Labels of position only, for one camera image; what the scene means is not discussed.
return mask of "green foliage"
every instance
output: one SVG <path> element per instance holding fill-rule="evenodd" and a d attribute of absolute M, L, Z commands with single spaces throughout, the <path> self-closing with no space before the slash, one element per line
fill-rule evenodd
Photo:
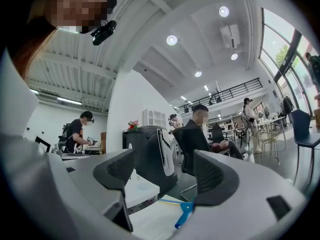
<path fill-rule="evenodd" d="M 278 51 L 278 53 L 275 55 L 275 62 L 277 64 L 277 66 L 280 68 L 282 62 L 284 61 L 286 54 L 288 53 L 288 45 L 285 44 L 284 46 L 282 46 L 282 48 Z M 292 63 L 292 67 L 294 68 L 297 63 L 299 62 L 298 57 L 296 57 L 294 59 L 294 62 Z"/>

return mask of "balcony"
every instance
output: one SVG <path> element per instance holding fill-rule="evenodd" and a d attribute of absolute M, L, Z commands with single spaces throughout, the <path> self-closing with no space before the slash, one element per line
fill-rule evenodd
<path fill-rule="evenodd" d="M 192 107 L 202 104 L 205 105 L 206 107 L 212 106 L 217 103 L 221 103 L 239 96 L 242 96 L 244 94 L 250 93 L 252 91 L 262 89 L 263 86 L 259 80 L 259 78 L 250 80 L 248 82 L 236 85 L 230 89 L 226 89 L 220 92 L 217 92 L 211 96 L 206 96 L 204 98 L 192 101 L 191 104 L 185 104 L 183 106 L 180 106 L 176 109 L 176 111 L 180 114 L 183 115 L 185 113 L 188 113 L 192 111 Z"/>

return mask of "dark blue chair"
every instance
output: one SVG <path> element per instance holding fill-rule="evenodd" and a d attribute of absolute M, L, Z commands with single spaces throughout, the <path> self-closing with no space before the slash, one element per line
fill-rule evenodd
<path fill-rule="evenodd" d="M 298 168 L 299 168 L 299 148 L 306 147 L 311 149 L 311 174 L 309 184 L 311 183 L 314 173 L 315 164 L 315 147 L 320 143 L 320 133 L 310 133 L 310 115 L 300 109 L 296 109 L 291 112 L 291 119 L 293 123 L 294 141 L 298 145 L 298 160 L 296 164 L 296 173 L 294 177 L 294 183 L 296 183 Z"/>

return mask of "person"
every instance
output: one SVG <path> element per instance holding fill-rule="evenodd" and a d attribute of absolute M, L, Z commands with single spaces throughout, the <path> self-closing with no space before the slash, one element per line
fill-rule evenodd
<path fill-rule="evenodd" d="M 186 126 L 202 126 L 208 121 L 209 118 L 209 110 L 205 105 L 198 104 L 193 107 L 192 119 L 188 121 Z M 220 143 L 212 143 L 210 145 L 211 152 L 219 153 L 222 150 L 230 149 L 230 156 L 233 158 L 238 158 L 243 160 L 244 157 L 236 147 L 236 145 L 227 140 L 222 140 Z"/>
<path fill-rule="evenodd" d="M 28 68 L 41 48 L 58 27 L 75 26 L 81 34 L 101 26 L 116 6 L 117 0 L 14 0 L 19 1 L 17 14 L 10 13 L 7 50 L 13 64 L 25 79 Z"/>
<path fill-rule="evenodd" d="M 169 120 L 173 122 L 170 124 L 170 126 L 172 126 L 174 129 L 178 129 L 184 126 L 184 124 L 177 117 L 177 114 L 171 114 Z"/>
<path fill-rule="evenodd" d="M 305 53 L 306 59 L 309 61 L 309 72 L 311 74 L 312 83 L 320 89 L 320 57 L 311 56 L 309 52 Z"/>
<path fill-rule="evenodd" d="M 251 129 L 253 132 L 253 153 L 259 154 L 262 152 L 260 148 L 260 141 L 257 139 L 257 132 L 258 132 L 258 125 L 257 125 L 257 119 L 259 119 L 259 115 L 255 114 L 254 111 L 250 107 L 250 103 L 252 102 L 252 99 L 245 98 L 243 100 L 243 114 L 246 118 L 248 128 Z"/>
<path fill-rule="evenodd" d="M 80 118 L 73 120 L 66 133 L 66 145 L 64 153 L 81 154 L 83 145 L 92 146 L 92 142 L 84 139 L 83 126 L 89 126 L 94 122 L 90 111 L 85 111 Z"/>

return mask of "ceiling vent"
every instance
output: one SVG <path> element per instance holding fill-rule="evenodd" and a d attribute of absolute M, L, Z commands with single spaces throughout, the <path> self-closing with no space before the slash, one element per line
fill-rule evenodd
<path fill-rule="evenodd" d="M 236 49 L 240 44 L 239 29 L 237 24 L 227 25 L 220 28 L 224 46 L 226 49 Z"/>

